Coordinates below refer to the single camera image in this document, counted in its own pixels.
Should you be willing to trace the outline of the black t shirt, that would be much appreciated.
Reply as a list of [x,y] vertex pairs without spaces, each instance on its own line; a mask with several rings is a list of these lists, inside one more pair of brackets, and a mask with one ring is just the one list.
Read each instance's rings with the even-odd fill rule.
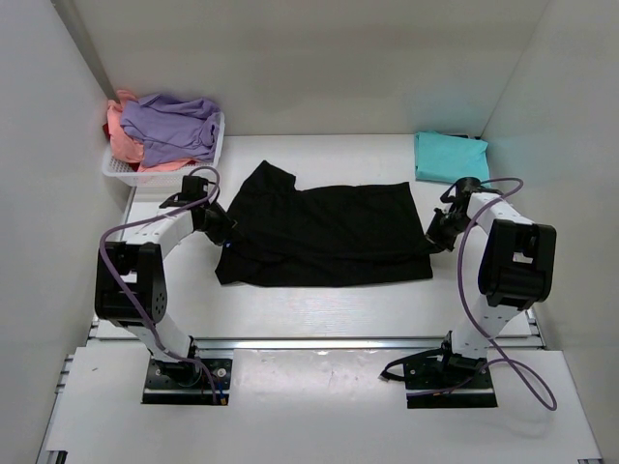
[[299,190],[262,161],[228,208],[222,285],[350,287],[433,277],[429,244],[408,183]]

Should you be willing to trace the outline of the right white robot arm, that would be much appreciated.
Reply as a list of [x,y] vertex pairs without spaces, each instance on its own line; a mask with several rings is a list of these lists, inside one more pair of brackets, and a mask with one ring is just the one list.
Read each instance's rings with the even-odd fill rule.
[[479,296],[464,304],[465,319],[441,346],[404,364],[411,390],[445,391],[472,380],[486,363],[494,338],[513,318],[544,301],[552,283],[556,231],[521,215],[505,193],[465,177],[442,194],[426,237],[435,252],[463,252],[474,227],[486,233]]

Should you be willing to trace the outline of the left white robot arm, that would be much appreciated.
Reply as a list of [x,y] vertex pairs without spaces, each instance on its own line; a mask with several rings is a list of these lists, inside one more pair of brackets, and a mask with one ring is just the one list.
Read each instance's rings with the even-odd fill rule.
[[209,180],[193,171],[154,216],[112,228],[99,243],[96,315],[133,334],[161,373],[183,386],[210,374],[193,337],[167,313],[163,261],[196,232],[217,246],[233,235],[236,222],[218,203],[220,191],[219,176]]

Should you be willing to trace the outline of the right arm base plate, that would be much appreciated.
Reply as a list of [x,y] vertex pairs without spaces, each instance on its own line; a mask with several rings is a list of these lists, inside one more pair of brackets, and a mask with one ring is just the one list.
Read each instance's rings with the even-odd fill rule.
[[389,362],[381,380],[402,382],[409,410],[490,409],[498,406],[486,359],[436,348]]

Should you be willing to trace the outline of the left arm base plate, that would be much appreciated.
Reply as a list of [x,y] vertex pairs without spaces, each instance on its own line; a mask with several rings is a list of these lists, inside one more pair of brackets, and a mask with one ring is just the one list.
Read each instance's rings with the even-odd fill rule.
[[148,363],[141,402],[148,405],[226,406],[229,403],[233,373],[233,352],[202,350],[195,347],[194,362],[151,358]]

